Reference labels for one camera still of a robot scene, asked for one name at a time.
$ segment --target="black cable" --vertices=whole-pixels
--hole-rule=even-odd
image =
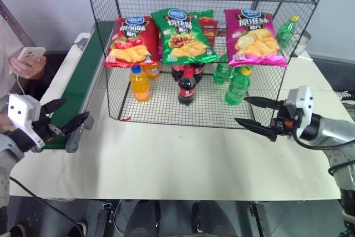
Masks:
[[[328,169],[328,173],[332,176],[334,176],[334,173],[338,170],[338,169],[341,169],[341,168],[344,168],[346,166],[349,166],[349,165],[352,165],[352,164],[355,164],[355,160],[351,160],[351,161],[348,161],[348,162],[345,162],[345,163],[342,163],[342,164],[338,164],[338,165],[335,165],[335,166],[332,166]]]
[[[299,144],[302,147],[305,147],[305,148],[308,148],[308,149],[312,149],[312,150],[335,150],[335,149],[346,147],[346,146],[351,145],[351,144],[355,144],[355,139],[354,139],[354,140],[348,141],[348,142],[343,143],[343,144],[336,144],[336,145],[332,145],[332,146],[308,145],[308,144],[305,144],[305,143],[301,142],[299,140],[299,138],[297,137],[297,128],[295,128],[293,130],[292,136],[293,136],[293,138],[294,138],[294,140],[296,141],[297,144]]]
[[[52,208],[54,211],[56,211],[57,213],[59,213],[60,215],[62,215],[63,217],[65,217],[66,219],[68,219],[71,223],[73,223],[73,225],[79,230],[80,232],[80,236],[81,237],[85,237],[82,230],[80,229],[80,227],[78,226],[77,222],[68,217],[67,215],[65,215],[62,211],[60,211],[58,208],[52,206],[51,204],[48,204],[46,201],[44,201],[42,198],[36,196],[34,193],[32,193],[30,190],[28,190],[22,183],[20,183],[17,179],[10,177],[10,180],[13,181],[14,183],[16,183],[18,186],[20,186],[26,193],[28,193],[29,195],[31,195],[32,197],[34,197],[36,200],[42,202],[43,204],[49,206],[50,208]]]

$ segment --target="orange juice bottle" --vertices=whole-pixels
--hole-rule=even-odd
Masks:
[[[143,70],[149,79],[155,80],[160,75],[159,62],[153,65],[144,65]]]
[[[131,68],[129,79],[131,81],[135,99],[137,99],[138,102],[148,101],[149,83],[146,79],[146,74],[142,72],[140,66],[134,66]]]

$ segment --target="white wall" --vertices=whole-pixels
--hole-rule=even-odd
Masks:
[[[2,0],[38,46],[67,50],[93,25],[89,0]],[[321,0],[307,28],[311,54],[355,60],[355,3]]]
[[[94,23],[89,0],[2,0],[38,46],[66,51]]]
[[[307,30],[308,52],[355,63],[354,0],[320,0]]]

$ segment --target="person's hand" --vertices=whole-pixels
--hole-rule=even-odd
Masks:
[[[10,70],[25,79],[36,80],[43,76],[45,66],[45,56],[42,56],[39,62],[30,58],[19,61],[17,58],[10,59]]]

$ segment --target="cable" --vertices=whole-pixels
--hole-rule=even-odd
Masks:
[[[328,169],[328,173],[332,176],[334,176],[334,173],[338,170],[338,169],[341,169],[341,168],[344,168],[346,166],[349,166],[349,165],[352,165],[352,164],[355,164],[355,160],[350,160],[348,162],[345,162],[345,163],[342,163],[342,164],[338,164],[338,165],[335,165],[335,166],[332,166]]]
[[[49,206],[50,208],[52,208],[54,211],[56,211],[57,213],[59,213],[60,215],[62,215],[63,217],[65,217],[66,219],[68,219],[71,223],[73,223],[73,225],[79,230],[80,232],[80,236],[81,237],[85,237],[82,230],[80,229],[80,227],[78,226],[77,222],[68,217],[67,215],[65,215],[62,211],[60,211],[58,208],[55,208],[54,206],[52,206],[51,204],[48,204],[46,201],[44,201],[42,198],[36,196],[34,193],[32,193],[30,190],[28,190],[22,183],[20,183],[17,179],[10,177],[10,180],[13,181],[14,183],[16,183],[18,186],[20,186],[26,193],[28,193],[29,195],[31,195],[32,197],[34,197],[36,200],[42,202],[43,204]]]
[[[22,91],[22,94],[25,95],[24,90],[23,90],[23,88],[22,88],[20,82],[18,81],[18,75],[16,75],[16,82],[17,82],[17,85],[20,87],[20,89],[21,89],[21,91]]]
[[[299,144],[302,147],[305,147],[305,148],[308,148],[308,149],[312,149],[312,150],[335,150],[335,149],[346,147],[346,146],[351,145],[351,144],[355,144],[355,139],[354,139],[354,140],[348,141],[348,142],[343,143],[343,144],[337,144],[337,145],[332,145],[332,146],[308,145],[308,144],[305,144],[305,143],[301,142],[299,140],[299,138],[297,137],[297,128],[295,128],[293,130],[292,136],[293,136],[293,138],[294,138],[294,140],[296,141],[297,144]]]
[[[118,202],[115,213],[113,214],[113,225],[115,226],[116,231],[123,237],[124,233],[116,225],[116,213],[117,213],[118,208],[120,207],[121,201],[122,201],[122,199],[120,199],[120,202]]]

